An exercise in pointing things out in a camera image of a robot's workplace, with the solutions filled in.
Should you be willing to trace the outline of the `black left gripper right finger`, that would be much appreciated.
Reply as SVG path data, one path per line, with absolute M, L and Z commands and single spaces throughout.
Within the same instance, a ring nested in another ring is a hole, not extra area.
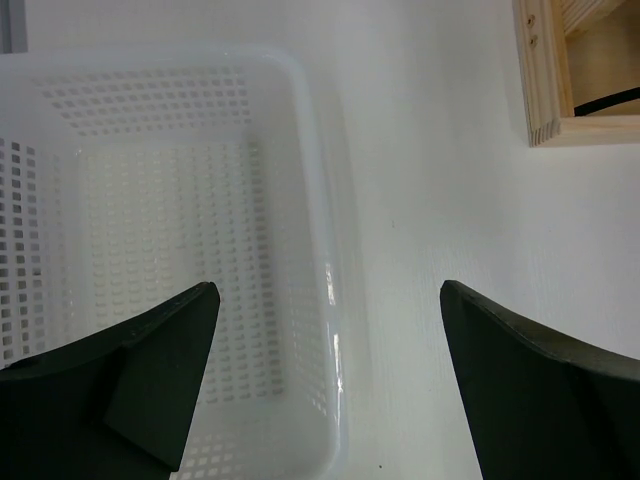
M 638 478 L 638 360 L 459 281 L 443 283 L 440 306 L 483 478 Z

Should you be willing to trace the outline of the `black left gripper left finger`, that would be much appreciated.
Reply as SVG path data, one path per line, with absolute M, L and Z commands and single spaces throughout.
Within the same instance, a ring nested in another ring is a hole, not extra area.
M 167 479 L 186 448 L 220 307 L 199 283 L 1 371 L 4 479 Z

